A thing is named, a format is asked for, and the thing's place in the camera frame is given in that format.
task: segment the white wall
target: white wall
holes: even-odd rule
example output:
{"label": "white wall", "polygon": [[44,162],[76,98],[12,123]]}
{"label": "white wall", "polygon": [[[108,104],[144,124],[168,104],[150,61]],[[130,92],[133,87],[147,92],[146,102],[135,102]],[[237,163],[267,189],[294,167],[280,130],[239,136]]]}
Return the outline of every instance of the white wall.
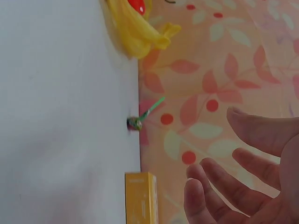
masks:
{"label": "white wall", "polygon": [[1,224],[125,223],[137,113],[97,0],[0,0]]}

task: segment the yellow box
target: yellow box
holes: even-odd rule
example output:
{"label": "yellow box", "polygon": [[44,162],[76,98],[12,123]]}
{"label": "yellow box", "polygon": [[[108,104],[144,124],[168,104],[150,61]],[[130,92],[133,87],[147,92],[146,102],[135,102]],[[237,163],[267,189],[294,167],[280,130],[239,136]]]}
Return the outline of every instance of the yellow box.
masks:
{"label": "yellow box", "polygon": [[151,173],[126,173],[127,224],[158,224],[157,179]]}

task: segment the plastic bag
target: plastic bag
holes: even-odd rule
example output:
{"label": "plastic bag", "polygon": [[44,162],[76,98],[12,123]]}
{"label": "plastic bag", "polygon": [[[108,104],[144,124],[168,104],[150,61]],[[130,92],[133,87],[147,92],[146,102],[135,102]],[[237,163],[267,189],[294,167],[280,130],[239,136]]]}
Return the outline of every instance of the plastic bag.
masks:
{"label": "plastic bag", "polygon": [[166,49],[170,38],[181,30],[179,25],[166,23],[157,31],[148,23],[151,0],[145,1],[145,13],[140,15],[127,0],[107,0],[121,42],[129,55],[145,57],[151,48]]}

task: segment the finger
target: finger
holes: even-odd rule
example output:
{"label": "finger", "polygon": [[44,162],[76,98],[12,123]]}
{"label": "finger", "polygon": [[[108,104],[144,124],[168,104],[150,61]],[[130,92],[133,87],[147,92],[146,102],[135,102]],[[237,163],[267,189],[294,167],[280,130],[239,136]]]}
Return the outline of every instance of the finger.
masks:
{"label": "finger", "polygon": [[216,224],[206,208],[204,190],[199,180],[187,181],[184,190],[184,209],[189,224]]}
{"label": "finger", "polygon": [[254,215],[271,200],[269,196],[239,182],[210,158],[203,159],[201,165],[211,183],[233,206],[245,214]]}
{"label": "finger", "polygon": [[259,178],[265,184],[280,190],[279,166],[269,160],[243,149],[237,148],[233,158],[248,172]]}
{"label": "finger", "polygon": [[229,108],[227,119],[242,141],[279,157],[286,143],[299,133],[299,118],[264,118]]}
{"label": "finger", "polygon": [[206,173],[201,165],[190,165],[186,174],[188,178],[194,178],[201,182],[206,201],[206,207],[217,223],[241,223],[242,220],[247,218],[245,215],[231,210],[224,203],[219,195],[212,189]]}

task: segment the leaf pattern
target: leaf pattern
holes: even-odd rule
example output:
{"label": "leaf pattern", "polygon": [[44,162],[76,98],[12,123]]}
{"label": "leaf pattern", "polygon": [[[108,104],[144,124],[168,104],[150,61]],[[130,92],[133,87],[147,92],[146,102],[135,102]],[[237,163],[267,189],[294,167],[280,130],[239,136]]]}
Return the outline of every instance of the leaf pattern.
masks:
{"label": "leaf pattern", "polygon": [[266,53],[263,46],[259,46],[253,55],[254,66],[259,69],[266,61]]}
{"label": "leaf pattern", "polygon": [[155,93],[163,93],[164,89],[159,76],[153,72],[147,72],[144,75],[144,85]]}
{"label": "leaf pattern", "polygon": [[197,118],[197,99],[198,96],[191,96],[181,107],[180,120],[183,125],[191,125],[196,122]]}
{"label": "leaf pattern", "polygon": [[190,74],[199,69],[199,65],[184,59],[178,59],[170,65],[171,70],[179,74]]}
{"label": "leaf pattern", "polygon": [[224,158],[227,156],[231,156],[233,151],[239,147],[240,147],[240,145],[237,144],[234,140],[220,139],[220,140],[214,141],[209,146],[208,153],[215,157]]}
{"label": "leaf pattern", "polygon": [[230,79],[235,79],[238,76],[238,70],[239,70],[239,64],[236,59],[236,57],[232,54],[228,54],[225,65],[224,65],[224,71],[225,74],[230,78]]}
{"label": "leaf pattern", "polygon": [[206,12],[202,10],[193,14],[192,22],[194,25],[196,25],[203,22],[205,18],[206,18]]}
{"label": "leaf pattern", "polygon": [[148,133],[147,133],[146,126],[143,126],[139,132],[139,143],[141,146],[149,145],[149,139],[148,139]]}
{"label": "leaf pattern", "polygon": [[228,29],[228,31],[236,42],[251,47],[250,39],[242,31],[237,29]]}
{"label": "leaf pattern", "polygon": [[158,60],[160,55],[160,50],[152,50],[142,61],[142,67],[144,70],[151,68],[156,61]]}
{"label": "leaf pattern", "polygon": [[299,55],[299,39],[294,40],[293,42],[294,52]]}
{"label": "leaf pattern", "polygon": [[173,130],[169,130],[164,136],[164,151],[173,160],[178,160],[181,138]]}
{"label": "leaf pattern", "polygon": [[244,19],[241,18],[236,18],[236,17],[228,17],[222,20],[223,23],[226,24],[238,24],[238,23],[242,23],[245,22]]}
{"label": "leaf pattern", "polygon": [[297,97],[297,99],[299,99],[299,74],[294,75],[292,81],[293,81],[295,96]]}
{"label": "leaf pattern", "polygon": [[280,81],[275,78],[270,71],[266,70],[258,70],[257,75],[261,78],[261,80],[266,81],[268,83],[279,84]]}
{"label": "leaf pattern", "polygon": [[256,2],[254,0],[244,0],[248,5],[250,5],[252,8],[256,6]]}
{"label": "leaf pattern", "polygon": [[224,26],[222,24],[216,23],[210,27],[210,40],[212,42],[217,41],[223,37]]}
{"label": "leaf pattern", "polygon": [[219,4],[218,2],[214,1],[214,0],[204,0],[206,5],[215,9],[215,10],[218,10],[218,11],[221,11],[222,10],[222,5]]}
{"label": "leaf pattern", "polygon": [[206,72],[202,79],[202,89],[206,93],[216,93],[218,86],[212,70]]}
{"label": "leaf pattern", "polygon": [[213,139],[222,133],[223,128],[216,125],[200,122],[191,126],[189,128],[189,131],[198,138]]}
{"label": "leaf pattern", "polygon": [[217,93],[217,96],[220,101],[224,103],[234,103],[241,104],[243,103],[243,98],[240,92],[236,90],[226,90]]}
{"label": "leaf pattern", "polygon": [[284,19],[284,21],[285,21],[285,23],[287,24],[287,26],[288,26],[291,30],[293,30],[293,29],[294,29],[294,22],[293,22],[292,18],[291,18],[288,14],[285,14],[285,13],[283,13],[283,14],[281,15],[281,17]]}
{"label": "leaf pattern", "polygon": [[275,20],[279,20],[280,15],[279,15],[279,12],[276,10],[275,7],[269,5],[269,6],[268,6],[268,13],[269,13]]}
{"label": "leaf pattern", "polygon": [[290,103],[289,103],[289,113],[292,118],[295,117],[293,109],[292,109],[292,105]]}
{"label": "leaf pattern", "polygon": [[236,9],[237,5],[234,0],[223,0],[223,4],[231,9]]}
{"label": "leaf pattern", "polygon": [[261,87],[248,80],[236,80],[234,84],[241,89],[260,89]]}

